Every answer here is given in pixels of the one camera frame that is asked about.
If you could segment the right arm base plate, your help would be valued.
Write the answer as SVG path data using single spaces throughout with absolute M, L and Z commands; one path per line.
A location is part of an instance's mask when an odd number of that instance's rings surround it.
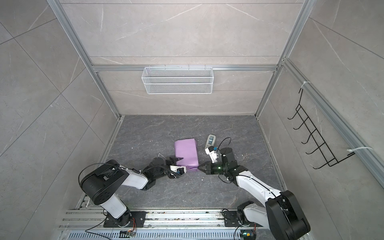
M 239 227 L 243 226 L 251 226 L 251 227 L 262 227 L 259 224 L 249 222 L 243 214 L 240 214 L 238 211 L 229 211 L 224 209 L 221 211 L 221 214 L 225 221 L 226 227 Z

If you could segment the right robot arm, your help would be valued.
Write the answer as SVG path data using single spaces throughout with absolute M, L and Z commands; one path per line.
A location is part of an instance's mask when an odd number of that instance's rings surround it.
M 247 201 L 237 207 L 236 221 L 241 226 L 251 224 L 269 229 L 276 240 L 298 240 L 311 231 L 296 196 L 279 191 L 254 176 L 238 164 L 232 148 L 206 148 L 211 160 L 198 166 L 207 175 L 225 176 L 225 183 L 235 184 L 256 198 L 262 206 Z

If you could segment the pink wrapping paper sheet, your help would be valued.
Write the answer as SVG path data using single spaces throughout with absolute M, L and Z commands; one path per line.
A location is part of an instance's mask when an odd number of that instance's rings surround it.
M 199 160 L 197 152 L 197 142 L 195 139 L 178 140 L 174 144 L 175 157 L 182 158 L 177 161 L 177 166 L 184 166 L 188 170 L 197 171 Z

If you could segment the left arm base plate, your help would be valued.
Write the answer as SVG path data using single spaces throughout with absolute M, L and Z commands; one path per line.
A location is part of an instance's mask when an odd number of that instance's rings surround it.
M 113 218 L 110 213 L 107 213 L 106 220 L 104 221 L 104 228 L 142 228 L 145 223 L 147 212 L 138 211 L 124 213 L 118 219 Z

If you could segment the grey tape dispenser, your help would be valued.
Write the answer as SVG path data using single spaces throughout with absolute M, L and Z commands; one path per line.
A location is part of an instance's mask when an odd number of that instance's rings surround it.
M 214 146 L 215 141 L 216 141 L 216 136 L 210 134 L 210 135 L 208 136 L 208 138 L 207 138 L 205 148 L 209 148 L 209 147 L 211 147 L 211 146 Z

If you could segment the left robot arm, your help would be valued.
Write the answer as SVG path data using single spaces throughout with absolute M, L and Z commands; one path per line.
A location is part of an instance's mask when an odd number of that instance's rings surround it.
M 177 179 L 187 172 L 185 166 L 177 165 L 180 160 L 181 158 L 165 160 L 157 157 L 143 170 L 123 167 L 115 160 L 91 164 L 89 167 L 97 165 L 98 168 L 83 178 L 78 176 L 78 184 L 95 205 L 102 207 L 115 220 L 121 221 L 130 211 L 116 191 L 121 186 L 146 191 L 162 177 Z

